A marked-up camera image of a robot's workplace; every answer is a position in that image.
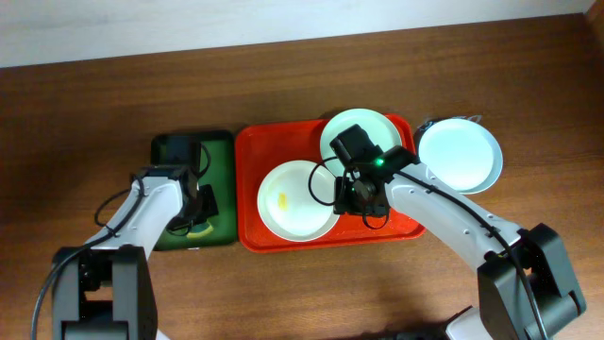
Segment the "yellow green sponge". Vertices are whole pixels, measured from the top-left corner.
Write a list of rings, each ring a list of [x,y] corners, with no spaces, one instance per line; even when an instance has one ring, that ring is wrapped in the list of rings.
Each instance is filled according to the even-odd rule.
[[[205,238],[208,235],[212,234],[213,231],[214,231],[213,225],[209,222],[206,222],[206,223],[198,224],[198,225],[191,227],[191,229],[187,232],[185,237],[190,240],[202,239],[202,238]]]

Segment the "white plate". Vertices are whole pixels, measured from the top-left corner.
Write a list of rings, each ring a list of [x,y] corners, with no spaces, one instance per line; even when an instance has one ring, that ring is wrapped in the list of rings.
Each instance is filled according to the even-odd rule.
[[[287,161],[262,180],[257,208],[263,225],[277,237],[309,242],[326,235],[339,216],[334,200],[335,177],[312,161]]]

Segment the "light blue plate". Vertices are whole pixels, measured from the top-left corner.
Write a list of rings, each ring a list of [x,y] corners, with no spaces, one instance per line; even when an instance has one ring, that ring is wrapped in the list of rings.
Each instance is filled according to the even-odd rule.
[[[503,170],[503,152],[495,136],[466,118],[430,121],[416,131],[421,162],[463,195],[491,188]]]

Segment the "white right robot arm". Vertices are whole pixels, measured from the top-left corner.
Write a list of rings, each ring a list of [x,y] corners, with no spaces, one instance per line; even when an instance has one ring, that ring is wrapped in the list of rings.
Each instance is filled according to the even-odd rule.
[[[407,215],[449,246],[478,276],[477,307],[457,314],[444,339],[550,339],[586,310],[560,235],[500,218],[437,179],[407,149],[331,144],[344,165],[337,214]]]

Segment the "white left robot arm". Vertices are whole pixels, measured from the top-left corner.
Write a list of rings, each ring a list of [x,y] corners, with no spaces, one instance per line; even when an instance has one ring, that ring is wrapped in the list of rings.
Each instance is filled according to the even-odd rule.
[[[42,288],[52,295],[53,338],[165,338],[148,259],[165,231],[190,231],[218,213],[200,176],[187,165],[144,167],[101,230],[58,250]]]

